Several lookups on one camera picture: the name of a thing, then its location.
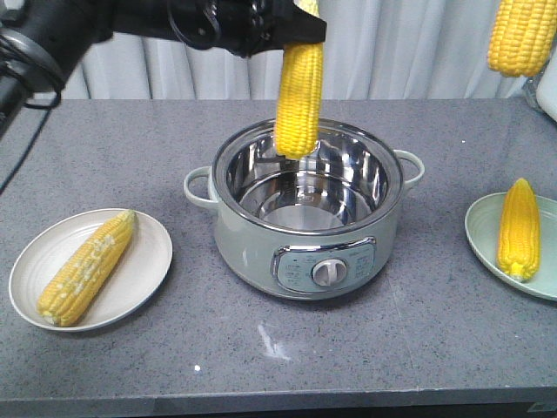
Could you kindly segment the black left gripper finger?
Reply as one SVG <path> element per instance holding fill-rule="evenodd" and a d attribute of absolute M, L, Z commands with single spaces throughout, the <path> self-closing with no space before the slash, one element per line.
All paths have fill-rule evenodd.
<path fill-rule="evenodd" d="M 272 45 L 320 44 L 325 41 L 326 22 L 319 17 L 317 1 L 273 1 Z"/>

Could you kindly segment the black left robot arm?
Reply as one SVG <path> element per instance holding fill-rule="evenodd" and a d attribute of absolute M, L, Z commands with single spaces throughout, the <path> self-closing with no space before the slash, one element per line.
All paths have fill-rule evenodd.
<path fill-rule="evenodd" d="M 326 23 L 293 1 L 3 1 L 1 130 L 24 107 L 57 107 L 88 49 L 116 32 L 251 57 L 322 43 Z M 53 97 L 35 104 L 37 93 Z"/>

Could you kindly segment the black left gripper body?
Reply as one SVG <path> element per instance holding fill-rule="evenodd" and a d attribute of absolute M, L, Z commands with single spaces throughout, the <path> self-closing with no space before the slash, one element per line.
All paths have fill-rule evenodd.
<path fill-rule="evenodd" d="M 176 38 L 196 50 L 252 57 L 283 48 L 272 1 L 169 1 L 167 17 Z"/>

